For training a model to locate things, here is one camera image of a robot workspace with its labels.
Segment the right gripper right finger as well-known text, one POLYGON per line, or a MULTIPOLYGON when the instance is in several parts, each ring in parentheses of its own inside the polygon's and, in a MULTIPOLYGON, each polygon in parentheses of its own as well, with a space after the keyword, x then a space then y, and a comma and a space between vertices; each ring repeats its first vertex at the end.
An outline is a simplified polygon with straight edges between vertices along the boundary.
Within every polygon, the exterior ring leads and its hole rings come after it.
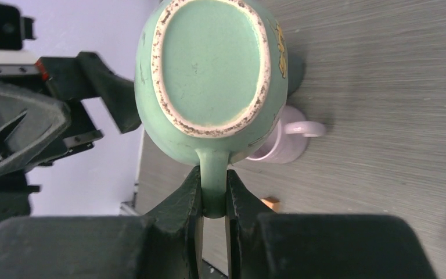
POLYGON ((435 278, 402 218, 387 214, 276 213, 227 174, 230 278, 435 278))

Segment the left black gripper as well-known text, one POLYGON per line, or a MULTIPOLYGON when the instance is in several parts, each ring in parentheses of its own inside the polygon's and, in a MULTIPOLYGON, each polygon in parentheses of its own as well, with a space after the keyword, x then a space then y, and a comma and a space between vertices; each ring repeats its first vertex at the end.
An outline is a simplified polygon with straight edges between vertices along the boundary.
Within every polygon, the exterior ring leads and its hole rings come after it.
POLYGON ((101 98, 120 133, 141 120, 134 82, 116 75, 96 52, 0 63, 0 222, 29 216, 28 182, 38 166, 92 149, 103 137, 83 99, 101 98))

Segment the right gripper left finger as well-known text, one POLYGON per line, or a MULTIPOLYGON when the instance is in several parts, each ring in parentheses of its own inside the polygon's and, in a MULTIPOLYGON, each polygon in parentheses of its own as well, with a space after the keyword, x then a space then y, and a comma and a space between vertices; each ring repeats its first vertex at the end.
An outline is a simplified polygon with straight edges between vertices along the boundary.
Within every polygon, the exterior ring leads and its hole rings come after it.
POLYGON ((142 216, 0 222, 0 278, 199 278, 200 169, 142 216))

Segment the pale green small mug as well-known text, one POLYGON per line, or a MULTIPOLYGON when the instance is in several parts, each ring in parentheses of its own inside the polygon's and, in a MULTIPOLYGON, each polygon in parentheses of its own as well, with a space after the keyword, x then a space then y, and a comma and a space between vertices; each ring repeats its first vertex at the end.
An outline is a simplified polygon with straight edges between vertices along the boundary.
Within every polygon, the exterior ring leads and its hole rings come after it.
POLYGON ((199 166, 204 215, 226 213, 226 173, 268 138, 286 103, 287 47, 257 1, 162 1, 136 53, 145 131, 177 162, 199 166))

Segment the lilac pink mug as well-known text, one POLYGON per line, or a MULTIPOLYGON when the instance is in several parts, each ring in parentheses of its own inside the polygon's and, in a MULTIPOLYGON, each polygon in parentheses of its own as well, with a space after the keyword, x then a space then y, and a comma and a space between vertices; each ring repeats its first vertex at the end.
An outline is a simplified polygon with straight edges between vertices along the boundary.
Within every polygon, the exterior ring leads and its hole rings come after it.
POLYGON ((285 164, 299 158, 306 150, 308 140, 326 134, 322 123, 309 121, 305 114, 292 106, 285 106, 272 133, 247 160, 285 164))

